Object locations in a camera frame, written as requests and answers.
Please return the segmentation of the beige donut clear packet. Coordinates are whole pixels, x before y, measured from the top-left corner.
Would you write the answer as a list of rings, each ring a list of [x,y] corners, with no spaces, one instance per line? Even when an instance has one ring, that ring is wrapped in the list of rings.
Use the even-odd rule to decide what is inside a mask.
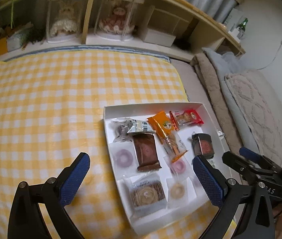
[[[181,180],[168,178],[166,184],[168,188],[168,209],[185,207],[197,198],[197,193],[189,177]]]

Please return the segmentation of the pink donut clear packet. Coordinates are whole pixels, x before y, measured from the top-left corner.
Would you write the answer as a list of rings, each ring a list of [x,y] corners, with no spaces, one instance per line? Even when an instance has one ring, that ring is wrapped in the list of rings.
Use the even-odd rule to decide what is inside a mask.
[[[180,180],[186,180],[188,177],[193,178],[193,169],[185,157],[179,158],[177,161],[172,162],[169,156],[165,156],[164,160],[168,165],[172,175]]]

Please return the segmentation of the dark red mooncake packet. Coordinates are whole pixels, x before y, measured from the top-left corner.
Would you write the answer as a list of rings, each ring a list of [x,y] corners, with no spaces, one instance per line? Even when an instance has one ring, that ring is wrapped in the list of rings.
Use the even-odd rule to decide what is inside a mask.
[[[192,135],[192,147],[194,155],[202,155],[206,159],[214,157],[214,149],[211,136],[206,133],[196,133]]]

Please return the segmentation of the orange snack stick packet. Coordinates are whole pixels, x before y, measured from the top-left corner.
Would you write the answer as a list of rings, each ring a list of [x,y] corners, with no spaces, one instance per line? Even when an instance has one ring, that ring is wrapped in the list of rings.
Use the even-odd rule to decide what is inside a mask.
[[[164,111],[149,117],[148,123],[156,131],[166,153],[172,162],[178,161],[186,152],[187,148],[179,137],[171,119]]]

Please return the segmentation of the purple donut clear packet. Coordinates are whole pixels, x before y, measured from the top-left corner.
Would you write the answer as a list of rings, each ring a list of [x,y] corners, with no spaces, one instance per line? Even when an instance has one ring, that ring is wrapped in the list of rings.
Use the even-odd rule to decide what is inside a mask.
[[[138,162],[133,142],[114,142],[110,144],[110,155],[114,163],[116,179],[135,176]]]

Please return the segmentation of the brown foil snack packet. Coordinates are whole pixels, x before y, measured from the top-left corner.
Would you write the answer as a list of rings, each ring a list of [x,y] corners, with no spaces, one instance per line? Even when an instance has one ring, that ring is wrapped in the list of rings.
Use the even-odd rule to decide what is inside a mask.
[[[134,148],[136,150],[140,172],[153,171],[161,169],[155,146],[154,135],[137,134],[133,136]]]

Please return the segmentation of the mooncake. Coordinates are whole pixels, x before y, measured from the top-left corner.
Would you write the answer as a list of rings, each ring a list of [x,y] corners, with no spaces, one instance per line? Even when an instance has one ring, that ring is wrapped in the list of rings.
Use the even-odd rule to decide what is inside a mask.
[[[146,174],[135,181],[124,179],[129,191],[132,218],[141,218],[165,209],[167,200],[158,174]]]

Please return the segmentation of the red snack stick packet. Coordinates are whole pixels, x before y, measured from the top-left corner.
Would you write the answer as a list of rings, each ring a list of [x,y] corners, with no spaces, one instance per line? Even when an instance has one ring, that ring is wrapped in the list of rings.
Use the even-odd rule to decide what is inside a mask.
[[[183,112],[170,111],[169,115],[172,125],[177,131],[188,125],[192,125],[192,124],[201,125],[204,123],[202,118],[194,109],[184,110]]]

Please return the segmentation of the silver grey snack packet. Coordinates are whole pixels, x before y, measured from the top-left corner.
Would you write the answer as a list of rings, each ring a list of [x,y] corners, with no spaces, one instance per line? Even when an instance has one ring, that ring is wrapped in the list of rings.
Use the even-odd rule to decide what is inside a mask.
[[[125,118],[123,119],[123,123],[125,126],[127,126],[127,134],[156,133],[156,131],[151,127],[151,125],[145,120]]]

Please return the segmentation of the green candy clear packet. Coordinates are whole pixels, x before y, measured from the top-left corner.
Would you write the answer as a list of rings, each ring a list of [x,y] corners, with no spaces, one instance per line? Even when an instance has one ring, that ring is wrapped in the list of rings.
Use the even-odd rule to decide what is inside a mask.
[[[208,162],[209,162],[209,164],[210,164],[213,168],[216,167],[216,166],[215,166],[215,162],[214,162],[213,159],[208,159]]]

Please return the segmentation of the small dark snack clear packet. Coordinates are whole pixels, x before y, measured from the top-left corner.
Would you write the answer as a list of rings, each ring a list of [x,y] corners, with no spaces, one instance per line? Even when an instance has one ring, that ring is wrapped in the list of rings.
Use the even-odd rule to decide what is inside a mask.
[[[111,122],[111,127],[114,129],[115,138],[113,142],[130,141],[128,131],[130,130],[129,120],[115,120]]]

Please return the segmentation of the beige textured pillow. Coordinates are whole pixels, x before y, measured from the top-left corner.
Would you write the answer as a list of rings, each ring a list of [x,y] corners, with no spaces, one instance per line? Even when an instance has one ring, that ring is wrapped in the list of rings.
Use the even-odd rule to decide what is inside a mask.
[[[244,114],[259,153],[282,166],[282,102],[258,70],[229,78],[230,88]]]

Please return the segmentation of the yellow white checkered blanket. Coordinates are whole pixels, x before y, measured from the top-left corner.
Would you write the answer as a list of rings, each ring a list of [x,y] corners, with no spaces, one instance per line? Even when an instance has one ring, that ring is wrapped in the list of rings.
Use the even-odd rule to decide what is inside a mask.
[[[16,188],[45,182],[79,153],[91,158],[66,210],[85,238],[134,238],[106,148],[108,105],[185,102],[176,69],[153,56],[102,50],[0,62],[0,238]]]

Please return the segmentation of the tan fleece blanket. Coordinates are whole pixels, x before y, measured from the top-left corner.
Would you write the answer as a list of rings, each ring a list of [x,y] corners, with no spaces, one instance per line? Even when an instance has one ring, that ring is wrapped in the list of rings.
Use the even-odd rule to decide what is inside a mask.
[[[225,133],[225,140],[230,151],[238,154],[243,144],[225,101],[215,67],[204,53],[194,55],[190,64],[194,67],[199,80],[208,93],[213,111],[222,131]]]

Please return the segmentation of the grey blue blanket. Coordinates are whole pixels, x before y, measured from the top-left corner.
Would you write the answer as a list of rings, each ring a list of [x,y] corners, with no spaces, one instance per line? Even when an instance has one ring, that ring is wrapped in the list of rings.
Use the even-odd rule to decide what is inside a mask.
[[[234,74],[242,73],[246,70],[246,68],[240,64],[239,59],[233,52],[227,51],[219,54],[210,48],[203,48],[203,51],[215,68],[226,105],[230,110],[232,118],[234,119],[237,131],[239,132],[240,138],[243,142],[243,146],[259,153],[256,140],[253,137],[247,121],[245,120],[244,114],[236,102],[232,88],[230,88],[229,78]]]

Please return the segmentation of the green glass bottle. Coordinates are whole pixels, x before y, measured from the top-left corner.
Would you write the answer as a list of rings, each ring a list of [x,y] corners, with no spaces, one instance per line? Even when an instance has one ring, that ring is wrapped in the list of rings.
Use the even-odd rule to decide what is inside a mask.
[[[241,22],[239,25],[238,25],[238,30],[239,30],[239,34],[238,34],[238,39],[242,40],[244,37],[245,37],[245,30],[246,30],[246,25],[248,23],[248,19],[245,18],[243,20],[243,22]]]

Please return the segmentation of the orange box in shelf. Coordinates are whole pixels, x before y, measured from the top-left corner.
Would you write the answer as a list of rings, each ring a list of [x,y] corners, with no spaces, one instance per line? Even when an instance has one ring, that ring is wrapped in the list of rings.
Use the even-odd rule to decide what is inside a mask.
[[[0,39],[0,56],[6,54],[7,52],[7,39],[6,37],[3,37]]]

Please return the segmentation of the small white box in shelf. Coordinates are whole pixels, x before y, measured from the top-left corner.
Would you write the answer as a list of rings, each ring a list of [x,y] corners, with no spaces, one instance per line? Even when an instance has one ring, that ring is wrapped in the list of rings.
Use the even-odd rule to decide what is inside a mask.
[[[171,47],[176,37],[151,28],[144,28],[140,33],[143,42]]]

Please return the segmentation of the red dressed doll in case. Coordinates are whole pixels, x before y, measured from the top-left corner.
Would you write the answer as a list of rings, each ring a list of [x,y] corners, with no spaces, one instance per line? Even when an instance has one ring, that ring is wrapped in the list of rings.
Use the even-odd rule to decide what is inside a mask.
[[[132,40],[136,11],[143,4],[144,0],[101,0],[94,34],[114,41]]]

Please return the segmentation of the wooden headboard shelf unit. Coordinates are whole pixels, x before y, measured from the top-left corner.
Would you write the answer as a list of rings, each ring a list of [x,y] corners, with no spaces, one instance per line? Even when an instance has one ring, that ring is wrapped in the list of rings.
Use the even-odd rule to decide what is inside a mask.
[[[236,0],[0,0],[0,60],[65,46],[118,46],[189,62],[245,53],[223,21]]]

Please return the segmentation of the cream dressed doll in case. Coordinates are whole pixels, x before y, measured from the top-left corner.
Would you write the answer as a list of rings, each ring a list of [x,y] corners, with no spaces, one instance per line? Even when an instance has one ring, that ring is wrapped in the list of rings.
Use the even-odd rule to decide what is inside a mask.
[[[77,38],[81,29],[83,0],[48,0],[46,39],[61,43]]]

